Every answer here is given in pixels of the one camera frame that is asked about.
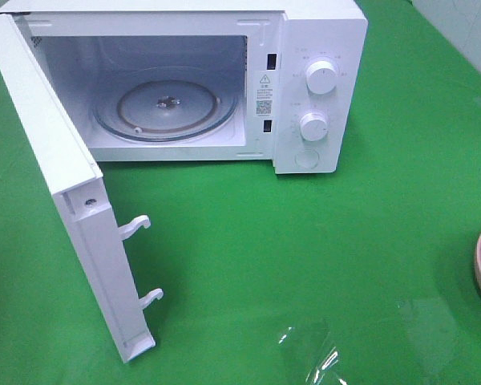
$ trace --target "control panel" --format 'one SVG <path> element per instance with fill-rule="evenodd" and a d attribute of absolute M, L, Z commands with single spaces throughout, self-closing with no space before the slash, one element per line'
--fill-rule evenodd
<path fill-rule="evenodd" d="M 274 166 L 277 173 L 332 172 L 338 163 L 367 21 L 287 20 L 285 24 Z"/>

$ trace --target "microwave top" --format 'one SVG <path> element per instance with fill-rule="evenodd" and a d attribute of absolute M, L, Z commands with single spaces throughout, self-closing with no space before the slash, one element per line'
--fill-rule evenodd
<path fill-rule="evenodd" d="M 0 14 L 30 12 L 224 12 L 276 11 L 288 18 L 364 18 L 353 0 L 9 0 Z"/>

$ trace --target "green tablecloth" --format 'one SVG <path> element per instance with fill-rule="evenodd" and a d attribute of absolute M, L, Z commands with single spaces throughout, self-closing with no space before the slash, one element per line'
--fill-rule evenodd
<path fill-rule="evenodd" d="M 481 76 L 408 2 L 360 5 L 334 174 L 100 165 L 118 222 L 152 219 L 139 292 L 166 294 L 126 365 L 0 76 L 0 384 L 481 384 Z"/>

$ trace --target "white knob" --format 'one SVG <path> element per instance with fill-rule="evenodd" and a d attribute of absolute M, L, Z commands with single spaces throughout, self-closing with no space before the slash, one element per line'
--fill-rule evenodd
<path fill-rule="evenodd" d="M 337 69 L 326 60 L 313 63 L 306 69 L 306 84 L 314 94 L 325 94 L 337 85 Z"/>
<path fill-rule="evenodd" d="M 328 133 L 328 119 L 322 114 L 310 112 L 299 122 L 301 136 L 309 142 L 321 140 Z"/>

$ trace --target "white microwave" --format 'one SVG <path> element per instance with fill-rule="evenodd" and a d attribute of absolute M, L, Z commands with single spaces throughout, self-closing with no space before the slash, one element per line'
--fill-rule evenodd
<path fill-rule="evenodd" d="M 367 21 L 352 0 L 0 8 L 0 71 L 123 361 L 155 346 L 96 161 L 338 162 Z"/>

